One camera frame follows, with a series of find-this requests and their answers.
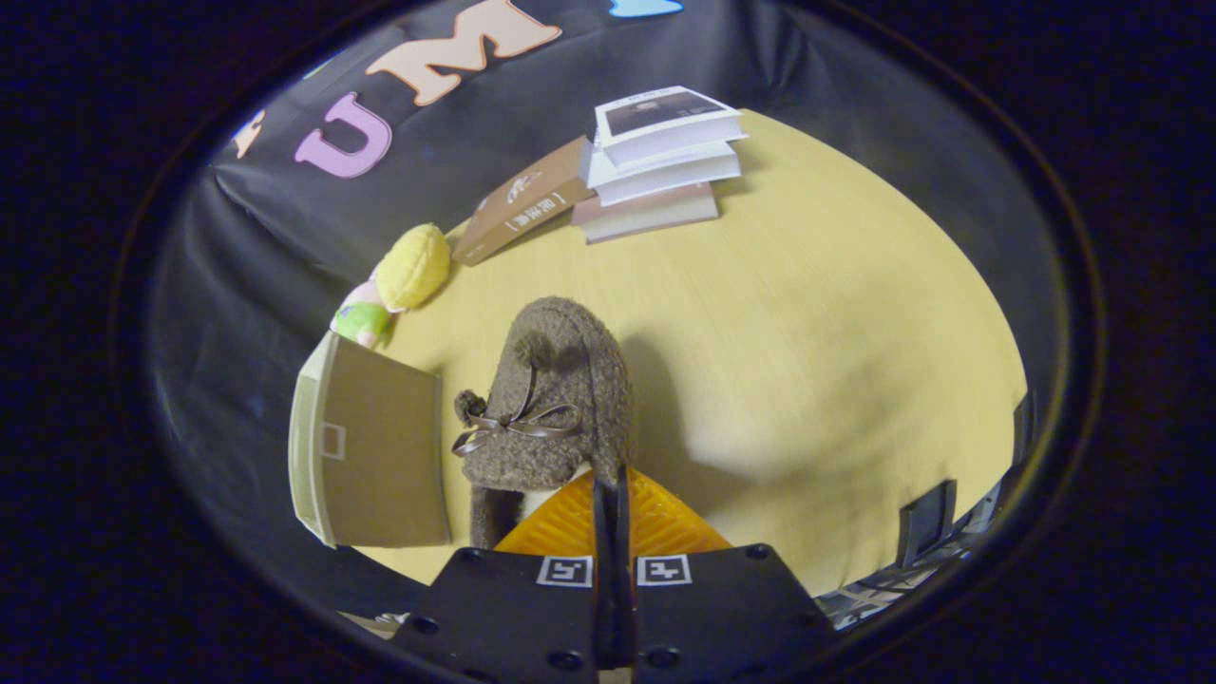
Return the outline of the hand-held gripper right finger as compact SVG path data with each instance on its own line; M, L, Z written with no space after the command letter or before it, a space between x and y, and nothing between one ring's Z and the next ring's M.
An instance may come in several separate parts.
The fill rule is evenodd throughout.
M614 497L613 662L634 683L775 683L837 629L781 555L742 546L635 469Z

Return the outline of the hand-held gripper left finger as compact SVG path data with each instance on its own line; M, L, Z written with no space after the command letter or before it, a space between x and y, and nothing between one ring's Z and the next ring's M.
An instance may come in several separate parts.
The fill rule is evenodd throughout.
M392 645L478 683L599 683L619 665L619 494L592 472L496 550L460 548Z

